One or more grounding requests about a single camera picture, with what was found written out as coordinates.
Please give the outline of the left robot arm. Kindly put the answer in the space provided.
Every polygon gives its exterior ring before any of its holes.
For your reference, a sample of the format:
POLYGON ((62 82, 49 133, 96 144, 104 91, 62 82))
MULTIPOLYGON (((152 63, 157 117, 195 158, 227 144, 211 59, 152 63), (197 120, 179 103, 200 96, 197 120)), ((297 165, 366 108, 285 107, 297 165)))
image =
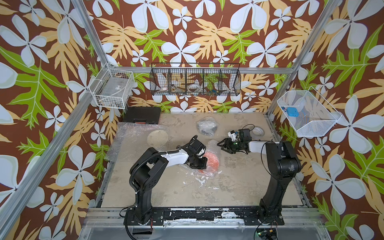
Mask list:
POLYGON ((159 183, 166 168, 187 165, 194 170, 205 170, 207 147, 195 135, 175 150, 159 152, 148 148, 130 169, 129 185, 135 192, 135 203, 128 207, 124 224, 147 224, 153 215, 152 189, 159 183))

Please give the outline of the cream dinner plate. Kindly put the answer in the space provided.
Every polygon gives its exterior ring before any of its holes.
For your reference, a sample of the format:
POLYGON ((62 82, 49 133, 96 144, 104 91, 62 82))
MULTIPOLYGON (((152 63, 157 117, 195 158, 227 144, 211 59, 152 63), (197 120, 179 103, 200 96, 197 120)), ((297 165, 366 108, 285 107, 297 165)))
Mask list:
POLYGON ((153 148, 165 146, 169 140, 169 135, 164 130, 152 131, 147 137, 147 143, 153 148))

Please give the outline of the orange dinner plate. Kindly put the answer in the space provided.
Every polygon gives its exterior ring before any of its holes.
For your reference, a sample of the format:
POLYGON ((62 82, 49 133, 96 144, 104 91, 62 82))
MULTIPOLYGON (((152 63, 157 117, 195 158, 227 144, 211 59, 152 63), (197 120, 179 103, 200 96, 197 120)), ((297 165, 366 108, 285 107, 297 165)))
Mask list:
POLYGON ((207 168, 206 171, 215 173, 218 171, 220 166, 220 161, 218 156, 212 152, 206 152, 204 157, 207 158, 207 168))

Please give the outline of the bubble wrap pile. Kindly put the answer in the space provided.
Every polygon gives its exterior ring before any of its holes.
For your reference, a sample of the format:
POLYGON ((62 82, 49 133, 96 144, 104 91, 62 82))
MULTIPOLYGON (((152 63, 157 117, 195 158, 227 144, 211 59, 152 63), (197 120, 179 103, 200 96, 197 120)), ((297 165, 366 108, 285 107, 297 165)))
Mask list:
POLYGON ((159 152, 169 150, 171 141, 169 127, 164 125, 118 123, 118 131, 107 152, 106 159, 111 162, 136 162, 148 148, 153 148, 148 145, 147 137, 155 130, 164 130, 169 135, 166 145, 155 148, 155 150, 159 152))

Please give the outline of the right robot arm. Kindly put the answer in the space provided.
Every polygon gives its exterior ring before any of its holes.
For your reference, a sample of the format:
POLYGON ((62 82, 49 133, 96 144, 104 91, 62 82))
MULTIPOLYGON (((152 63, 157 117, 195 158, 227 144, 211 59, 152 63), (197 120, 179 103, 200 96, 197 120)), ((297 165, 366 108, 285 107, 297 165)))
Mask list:
POLYGON ((263 167, 270 175, 270 181, 264 197, 260 200, 258 220, 263 225, 283 224, 282 202, 289 183, 302 169, 293 145, 288 141, 253 140, 250 129, 240 129, 228 133, 228 138, 217 143, 221 150, 229 153, 258 153, 267 157, 263 167))

